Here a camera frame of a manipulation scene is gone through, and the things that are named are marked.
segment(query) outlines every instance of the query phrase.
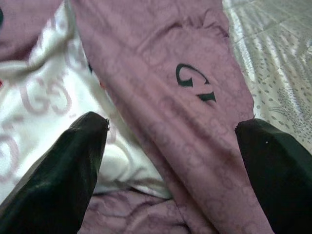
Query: white cloth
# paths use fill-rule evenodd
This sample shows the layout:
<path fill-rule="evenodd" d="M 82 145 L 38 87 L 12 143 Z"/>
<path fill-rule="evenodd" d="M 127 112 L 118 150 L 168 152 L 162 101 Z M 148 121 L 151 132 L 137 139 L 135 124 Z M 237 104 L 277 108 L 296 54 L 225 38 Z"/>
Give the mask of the white cloth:
<path fill-rule="evenodd" d="M 134 187 L 169 198 L 161 176 L 88 63 L 65 1 L 28 61 L 0 63 L 0 203 L 72 122 L 93 111 L 110 120 L 95 192 Z"/>

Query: wrinkled fabric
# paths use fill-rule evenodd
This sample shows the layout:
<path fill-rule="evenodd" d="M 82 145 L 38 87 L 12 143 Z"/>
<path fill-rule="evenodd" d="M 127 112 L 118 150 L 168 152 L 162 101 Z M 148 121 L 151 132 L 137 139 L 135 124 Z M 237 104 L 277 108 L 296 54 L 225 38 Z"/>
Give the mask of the wrinkled fabric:
<path fill-rule="evenodd" d="M 254 114 L 312 154 L 312 1 L 223 0 Z"/>
<path fill-rule="evenodd" d="M 111 120 L 95 193 L 134 187 L 171 197 L 90 73 L 69 5 L 62 5 L 48 20 L 26 62 L 0 62 L 0 79 L 0 203 L 72 121 L 89 111 Z"/>
<path fill-rule="evenodd" d="M 248 176 L 276 234 L 306 233 L 312 222 L 312 157 L 291 135 L 261 119 L 238 124 Z"/>
<path fill-rule="evenodd" d="M 184 225 L 179 220 L 168 225 L 183 228 L 182 233 L 273 233 L 235 137 L 237 124 L 253 117 L 253 100 L 229 49 L 222 2 L 72 4 L 94 72 L 173 195 Z M 0 51 L 1 57 L 10 54 Z M 134 208 L 131 220 L 147 218 Z M 161 202 L 155 212 L 169 215 L 171 208 Z M 110 215 L 104 213 L 89 233 L 105 228 L 140 233 L 148 225 L 124 222 L 108 227 L 104 220 Z M 162 216 L 153 232 L 164 233 L 166 220 L 171 219 Z"/>
<path fill-rule="evenodd" d="M 197 233 L 206 233 L 202 228 Z M 189 234 L 171 200 L 135 191 L 92 196 L 78 234 Z"/>
<path fill-rule="evenodd" d="M 0 234 L 76 234 L 97 182 L 108 120 L 78 118 L 0 205 Z"/>

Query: pink fabric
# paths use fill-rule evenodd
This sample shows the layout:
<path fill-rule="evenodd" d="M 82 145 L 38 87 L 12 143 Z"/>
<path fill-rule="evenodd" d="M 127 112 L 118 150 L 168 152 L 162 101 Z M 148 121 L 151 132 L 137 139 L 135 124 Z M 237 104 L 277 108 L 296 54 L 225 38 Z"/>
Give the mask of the pink fabric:
<path fill-rule="evenodd" d="M 1 6 L 0 61 L 24 58 L 59 4 Z M 234 133 L 253 117 L 253 101 L 229 50 L 221 0 L 76 0 L 73 6 L 91 66 L 174 196 L 94 197 L 80 232 L 273 233 Z M 181 63 L 201 72 L 180 70 L 193 87 L 178 84 Z M 196 96 L 212 91 L 216 102 Z M 105 205 L 110 200 L 112 210 Z"/>

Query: patterned bed cover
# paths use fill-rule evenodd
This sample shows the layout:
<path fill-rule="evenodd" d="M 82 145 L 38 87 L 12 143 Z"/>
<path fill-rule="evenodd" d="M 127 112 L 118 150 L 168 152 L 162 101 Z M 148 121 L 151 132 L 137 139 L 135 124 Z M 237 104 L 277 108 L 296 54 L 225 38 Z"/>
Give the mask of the patterned bed cover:
<path fill-rule="evenodd" d="M 312 153 L 312 1 L 223 0 L 256 118 Z"/>

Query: gg monogram pattern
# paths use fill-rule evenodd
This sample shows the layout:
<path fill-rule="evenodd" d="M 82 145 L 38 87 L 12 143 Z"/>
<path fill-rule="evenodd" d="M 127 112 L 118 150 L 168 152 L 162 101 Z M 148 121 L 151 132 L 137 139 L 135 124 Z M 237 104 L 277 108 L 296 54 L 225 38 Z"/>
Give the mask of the gg monogram pattern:
<path fill-rule="evenodd" d="M 221 0 L 77 0 L 72 8 L 88 61 L 172 194 L 94 196 L 79 232 L 273 233 L 234 133 L 253 117 L 253 99 L 230 50 Z M 37 98 L 30 102 L 42 108 Z M 49 104 L 51 113 L 52 106 L 65 109 Z"/>
<path fill-rule="evenodd" d="M 57 48 L 68 31 L 60 14 L 48 21 L 27 61 L 0 63 L 0 202 L 76 117 L 98 109 L 94 103 L 77 108 L 77 91 L 68 89 L 75 73 L 88 71 L 79 38 Z"/>

